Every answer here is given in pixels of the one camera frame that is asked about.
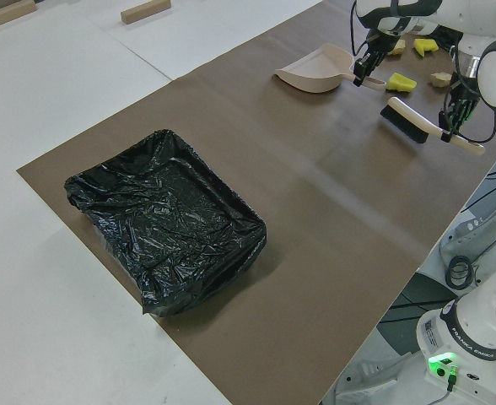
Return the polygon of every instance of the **white floor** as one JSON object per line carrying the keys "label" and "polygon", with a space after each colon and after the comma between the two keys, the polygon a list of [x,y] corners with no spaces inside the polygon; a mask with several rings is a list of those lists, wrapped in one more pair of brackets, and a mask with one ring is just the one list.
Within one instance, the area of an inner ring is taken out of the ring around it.
{"label": "white floor", "polygon": [[15,172],[318,3],[45,0],[0,27],[0,405],[229,402]]}

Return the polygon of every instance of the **black bristles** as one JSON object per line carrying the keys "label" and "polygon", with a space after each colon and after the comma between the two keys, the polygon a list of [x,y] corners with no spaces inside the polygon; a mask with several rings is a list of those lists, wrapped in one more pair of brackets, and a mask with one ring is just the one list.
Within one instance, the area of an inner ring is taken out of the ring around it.
{"label": "black bristles", "polygon": [[427,132],[413,125],[407,118],[404,118],[389,105],[381,110],[380,114],[416,143],[425,143],[426,139],[428,139]]}

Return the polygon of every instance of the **green light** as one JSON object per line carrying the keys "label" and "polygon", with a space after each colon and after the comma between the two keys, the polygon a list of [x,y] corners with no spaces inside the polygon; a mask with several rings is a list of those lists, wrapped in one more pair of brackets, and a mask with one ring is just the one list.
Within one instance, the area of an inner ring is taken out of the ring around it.
{"label": "green light", "polygon": [[449,363],[452,363],[452,361],[454,361],[455,359],[456,359],[455,353],[447,352],[443,354],[438,354],[437,356],[430,357],[428,359],[428,366],[430,370],[432,370],[432,372],[437,375],[437,369],[441,367],[441,364],[447,365]]}

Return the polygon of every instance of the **brown paper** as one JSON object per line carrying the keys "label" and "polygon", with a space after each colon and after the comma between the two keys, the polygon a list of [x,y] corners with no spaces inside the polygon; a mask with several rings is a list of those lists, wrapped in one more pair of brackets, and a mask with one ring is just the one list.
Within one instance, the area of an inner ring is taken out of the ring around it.
{"label": "brown paper", "polygon": [[[171,128],[263,217],[267,247],[248,273],[159,321],[234,405],[316,405],[496,160],[496,138],[480,158],[413,143],[380,117],[393,94],[344,83],[312,95],[272,76],[325,42],[348,48],[342,3],[318,4],[19,170],[136,298],[68,204],[69,176]],[[411,48],[375,76],[417,80],[405,100],[435,121],[444,93],[429,75],[451,71],[450,59]],[[463,129],[482,138],[491,119],[480,106]]]}

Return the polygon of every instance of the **yellow sponge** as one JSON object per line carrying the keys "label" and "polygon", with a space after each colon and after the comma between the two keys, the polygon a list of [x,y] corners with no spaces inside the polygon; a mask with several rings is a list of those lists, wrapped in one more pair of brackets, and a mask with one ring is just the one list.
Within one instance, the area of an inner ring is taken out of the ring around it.
{"label": "yellow sponge", "polygon": [[387,90],[405,91],[408,93],[416,87],[416,81],[406,78],[404,75],[399,73],[393,73],[386,84]]}
{"label": "yellow sponge", "polygon": [[421,57],[424,57],[426,51],[435,52],[439,49],[435,40],[427,40],[425,38],[417,38],[413,41],[413,46]]}

